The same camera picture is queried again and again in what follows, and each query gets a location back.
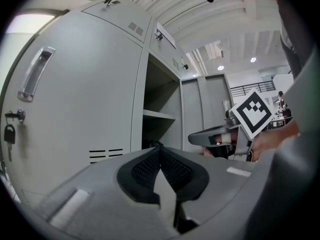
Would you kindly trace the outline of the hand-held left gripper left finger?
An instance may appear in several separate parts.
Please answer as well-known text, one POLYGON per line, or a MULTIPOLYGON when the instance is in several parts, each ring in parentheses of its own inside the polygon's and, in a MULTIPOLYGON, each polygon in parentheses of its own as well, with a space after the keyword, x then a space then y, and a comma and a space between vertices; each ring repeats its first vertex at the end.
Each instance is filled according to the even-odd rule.
POLYGON ((154 192, 159 154, 148 148, 89 165, 48 193, 37 214, 58 239, 171 240, 154 192))

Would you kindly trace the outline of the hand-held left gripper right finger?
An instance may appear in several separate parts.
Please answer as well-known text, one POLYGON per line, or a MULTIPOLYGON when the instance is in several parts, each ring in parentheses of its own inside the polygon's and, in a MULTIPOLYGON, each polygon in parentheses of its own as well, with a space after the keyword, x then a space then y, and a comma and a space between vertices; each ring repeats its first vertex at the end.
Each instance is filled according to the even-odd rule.
POLYGON ((240 195, 255 165, 161 149, 161 170, 175 193, 172 225, 165 239, 244 240, 250 212, 240 195))

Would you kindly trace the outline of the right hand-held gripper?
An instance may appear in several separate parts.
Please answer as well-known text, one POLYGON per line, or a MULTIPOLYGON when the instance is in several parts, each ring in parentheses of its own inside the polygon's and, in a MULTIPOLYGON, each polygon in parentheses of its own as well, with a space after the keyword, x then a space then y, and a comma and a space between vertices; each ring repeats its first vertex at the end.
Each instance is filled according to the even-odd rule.
POLYGON ((228 143, 221 141, 217 142, 215 136, 236 133, 237 139, 232 147, 233 154, 229 155, 228 159, 251 162, 254 138, 266 128, 273 118, 270 106, 257 89, 252 88, 225 115, 227 125, 215 126, 192 133, 188 136, 189 143, 203 147, 228 145, 228 143))

